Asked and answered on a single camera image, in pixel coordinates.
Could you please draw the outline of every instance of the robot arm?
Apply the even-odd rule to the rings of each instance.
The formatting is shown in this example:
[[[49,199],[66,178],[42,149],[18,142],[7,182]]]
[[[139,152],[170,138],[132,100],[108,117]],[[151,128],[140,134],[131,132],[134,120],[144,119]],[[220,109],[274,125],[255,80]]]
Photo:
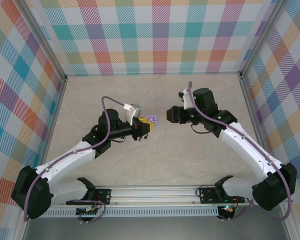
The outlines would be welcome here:
[[[221,201],[229,196],[251,198],[263,209],[269,211],[287,198],[287,191],[276,169],[250,142],[259,147],[261,152],[270,158],[271,163],[284,176],[290,193],[294,193],[297,179],[296,168],[291,163],[284,165],[281,161],[272,157],[246,133],[238,120],[229,111],[219,110],[213,93],[208,88],[200,88],[193,92],[196,106],[209,118],[223,122],[228,127],[204,118],[194,107],[191,107],[193,105],[187,89],[180,91],[179,97],[184,102],[184,106],[173,106],[167,110],[167,120],[179,124],[203,124],[205,129],[230,145],[249,164],[256,175],[256,180],[239,179],[232,175],[219,180],[215,184],[215,191]]]
[[[80,177],[71,183],[57,183],[74,169],[94,160],[107,151],[111,147],[112,140],[132,136],[136,141],[148,134],[155,126],[155,123],[148,121],[147,118],[139,117],[141,108],[138,105],[125,104],[123,107],[128,111],[125,122],[120,120],[116,110],[107,109],[110,132],[109,137],[101,145],[92,147],[103,141],[107,135],[108,124],[105,112],[99,117],[98,125],[95,125],[82,138],[82,141],[70,151],[34,169],[30,166],[21,169],[11,198],[23,210],[30,186],[33,184],[34,179],[40,176],[35,182],[28,199],[27,215],[31,219],[41,216],[51,205],[71,200],[95,200],[95,187],[84,177]]]

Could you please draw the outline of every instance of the plaid backdrop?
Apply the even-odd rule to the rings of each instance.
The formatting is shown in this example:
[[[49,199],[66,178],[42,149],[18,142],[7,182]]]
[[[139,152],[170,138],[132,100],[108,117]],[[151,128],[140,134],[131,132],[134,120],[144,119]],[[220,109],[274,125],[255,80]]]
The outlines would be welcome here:
[[[258,29],[254,22],[262,20],[260,9],[270,4],[270,0],[27,2],[64,70],[76,75],[237,72],[245,55],[243,46]]]
[[[46,145],[62,81],[12,0],[0,0],[0,240],[16,226],[10,198],[23,166]]]
[[[290,0],[246,77],[268,150],[297,168],[300,225],[300,0]]]

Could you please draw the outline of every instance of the enclosure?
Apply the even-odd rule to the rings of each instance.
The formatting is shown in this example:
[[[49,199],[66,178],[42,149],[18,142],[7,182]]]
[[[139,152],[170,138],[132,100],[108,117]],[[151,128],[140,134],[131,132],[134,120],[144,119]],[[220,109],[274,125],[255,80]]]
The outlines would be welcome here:
[[[244,216],[221,221],[225,204],[201,204],[198,187],[256,176],[214,134],[167,121],[189,81],[296,167],[285,221],[247,201],[236,209],[248,208]],[[62,204],[24,222],[11,199],[20,170],[77,145],[98,124],[102,96],[159,119],[148,136],[112,142],[60,181],[85,177],[111,189],[107,213],[85,225]],[[122,106],[105,106],[125,121]],[[283,216],[287,202],[270,213]],[[300,0],[0,0],[0,240],[82,236],[300,239]]]

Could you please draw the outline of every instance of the purple toy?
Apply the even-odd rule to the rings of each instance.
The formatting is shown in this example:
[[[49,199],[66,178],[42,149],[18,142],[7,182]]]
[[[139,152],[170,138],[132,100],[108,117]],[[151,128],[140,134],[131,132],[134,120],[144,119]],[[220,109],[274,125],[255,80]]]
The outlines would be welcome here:
[[[148,121],[153,122],[156,127],[159,124],[159,117],[158,115],[148,115]]]

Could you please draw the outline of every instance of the marble surface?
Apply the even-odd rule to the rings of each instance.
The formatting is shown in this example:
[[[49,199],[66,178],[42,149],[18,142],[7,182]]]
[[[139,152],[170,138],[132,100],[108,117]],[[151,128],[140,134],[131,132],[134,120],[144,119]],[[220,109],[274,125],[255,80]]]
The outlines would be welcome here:
[[[254,179],[255,175],[237,153],[213,134],[200,135],[190,124],[172,124],[166,111],[182,106],[178,92],[193,83],[192,90],[212,90],[219,109],[229,110],[255,138],[248,110],[236,75],[115,75],[71,76],[56,122],[47,162],[75,146],[102,114],[101,97],[142,107],[142,117],[159,116],[158,126],[147,139],[112,143],[97,159],[66,176],[62,182],[86,177],[95,185],[203,185],[226,175]],[[109,100],[122,120],[125,110]],[[203,125],[195,126],[205,131]]]

